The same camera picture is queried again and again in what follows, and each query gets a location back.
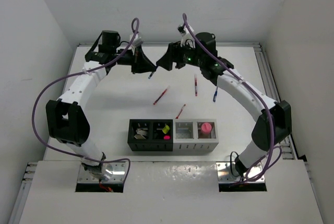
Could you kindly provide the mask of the white staple box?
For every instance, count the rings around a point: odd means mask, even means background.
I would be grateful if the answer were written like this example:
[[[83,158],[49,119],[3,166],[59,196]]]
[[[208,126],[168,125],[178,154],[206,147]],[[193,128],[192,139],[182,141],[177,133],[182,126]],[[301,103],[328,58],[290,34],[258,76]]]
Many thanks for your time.
[[[148,135],[148,130],[147,129],[143,129],[143,128],[137,128],[136,129],[136,134],[138,135]]]

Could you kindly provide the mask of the yellow black highlighter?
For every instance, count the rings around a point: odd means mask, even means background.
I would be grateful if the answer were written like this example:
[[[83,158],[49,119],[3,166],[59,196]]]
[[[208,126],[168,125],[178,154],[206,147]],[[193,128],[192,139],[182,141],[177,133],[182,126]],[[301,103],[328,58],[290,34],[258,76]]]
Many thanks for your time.
[[[164,134],[167,134],[170,131],[170,127],[168,125],[165,125],[164,128],[162,129],[162,132]]]

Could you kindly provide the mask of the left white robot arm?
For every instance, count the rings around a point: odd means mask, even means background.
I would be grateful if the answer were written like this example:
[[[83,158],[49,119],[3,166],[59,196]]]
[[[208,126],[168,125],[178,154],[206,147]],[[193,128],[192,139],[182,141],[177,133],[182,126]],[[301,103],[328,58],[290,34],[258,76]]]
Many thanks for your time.
[[[83,168],[94,177],[105,176],[105,154],[89,137],[86,104],[98,84],[118,65],[129,65],[132,73],[154,72],[156,66],[142,50],[140,33],[130,36],[127,49],[120,49],[118,32],[104,30],[85,55],[85,63],[71,86],[57,99],[46,104],[49,135],[69,147],[81,159]]]

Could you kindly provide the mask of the pink tape roll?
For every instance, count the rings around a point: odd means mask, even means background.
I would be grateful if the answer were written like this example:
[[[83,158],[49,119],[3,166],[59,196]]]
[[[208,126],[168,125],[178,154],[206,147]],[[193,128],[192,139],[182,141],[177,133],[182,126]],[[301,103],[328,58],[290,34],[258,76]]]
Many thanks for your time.
[[[199,138],[211,138],[212,125],[208,122],[201,124]]]

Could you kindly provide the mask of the red refill pen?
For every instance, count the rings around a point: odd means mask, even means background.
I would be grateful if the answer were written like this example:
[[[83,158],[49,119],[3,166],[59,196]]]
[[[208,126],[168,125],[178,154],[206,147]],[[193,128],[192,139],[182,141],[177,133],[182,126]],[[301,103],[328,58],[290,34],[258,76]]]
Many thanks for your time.
[[[153,102],[153,105],[156,105],[159,100],[166,94],[166,92],[169,90],[170,86],[167,86],[164,91],[159,95],[159,97]]]

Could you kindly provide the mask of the pink staple box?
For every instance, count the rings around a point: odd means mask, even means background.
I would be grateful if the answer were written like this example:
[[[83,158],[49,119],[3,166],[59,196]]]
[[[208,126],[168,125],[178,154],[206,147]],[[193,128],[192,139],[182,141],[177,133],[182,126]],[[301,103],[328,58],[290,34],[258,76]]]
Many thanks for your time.
[[[134,139],[136,140],[143,140],[143,139],[147,139],[146,135],[142,135],[142,134],[135,134],[134,135]]]

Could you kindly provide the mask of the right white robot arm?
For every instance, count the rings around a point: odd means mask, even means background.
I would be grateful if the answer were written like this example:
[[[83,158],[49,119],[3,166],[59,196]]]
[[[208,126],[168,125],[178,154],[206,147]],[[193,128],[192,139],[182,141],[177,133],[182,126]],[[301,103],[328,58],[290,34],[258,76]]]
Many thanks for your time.
[[[231,62],[218,56],[214,34],[201,32],[195,38],[184,36],[181,41],[170,43],[156,65],[168,71],[185,65],[198,67],[207,80],[226,91],[252,116],[255,121],[252,140],[235,158],[237,175],[246,173],[292,133],[290,104],[266,96],[245,81]]]

